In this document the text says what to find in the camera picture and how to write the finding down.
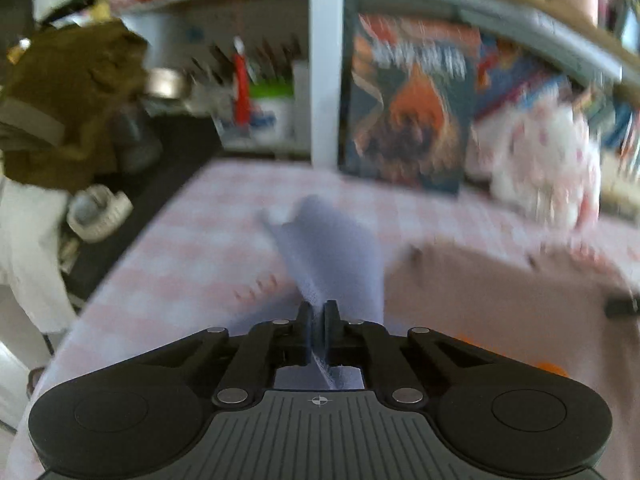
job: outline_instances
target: lavender towel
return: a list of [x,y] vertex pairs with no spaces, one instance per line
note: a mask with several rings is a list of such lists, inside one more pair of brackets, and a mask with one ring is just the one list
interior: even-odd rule
[[[383,323],[383,256],[369,231],[317,196],[303,199],[296,217],[285,224],[271,224],[265,212],[260,218],[315,316],[326,301],[336,300],[343,319]],[[359,370],[329,370],[316,361],[328,387],[363,387]]]

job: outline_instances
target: circular pad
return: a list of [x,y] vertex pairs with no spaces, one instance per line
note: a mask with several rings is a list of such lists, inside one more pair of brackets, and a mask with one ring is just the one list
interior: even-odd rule
[[612,427],[609,407],[593,390],[519,364],[466,368],[435,415],[460,455],[517,478],[561,478],[594,465]]
[[174,370],[127,364],[46,392],[31,410],[29,432],[45,467],[108,480],[172,462],[203,423],[200,399]]
[[566,418],[562,400],[538,390],[513,390],[498,396],[492,405],[495,418],[519,431],[552,430]]

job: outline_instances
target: white cloth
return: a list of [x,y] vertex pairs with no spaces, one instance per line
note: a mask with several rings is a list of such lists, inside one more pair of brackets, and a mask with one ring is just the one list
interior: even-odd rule
[[76,314],[58,268],[68,194],[0,180],[0,283],[42,333],[71,327]]

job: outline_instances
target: red bottle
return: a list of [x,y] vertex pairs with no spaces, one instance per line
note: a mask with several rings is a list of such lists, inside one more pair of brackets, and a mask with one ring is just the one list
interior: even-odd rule
[[249,102],[249,76],[246,72],[246,62],[244,60],[244,43],[240,37],[234,38],[236,53],[234,54],[234,65],[236,66],[236,84],[238,85],[238,96],[236,97],[236,126],[246,126],[251,118],[251,105]]

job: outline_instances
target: brown cloth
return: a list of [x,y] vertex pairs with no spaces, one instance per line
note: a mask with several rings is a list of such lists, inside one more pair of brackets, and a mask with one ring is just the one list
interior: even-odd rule
[[531,365],[552,363],[598,392],[613,433],[596,467],[608,480],[640,472],[640,334],[636,318],[610,320],[610,294],[628,294],[567,254],[519,269],[453,244],[428,244],[385,279],[385,325],[425,326]]
[[106,122],[144,86],[145,53],[121,22],[35,35],[0,98],[6,176],[76,192],[115,172]]

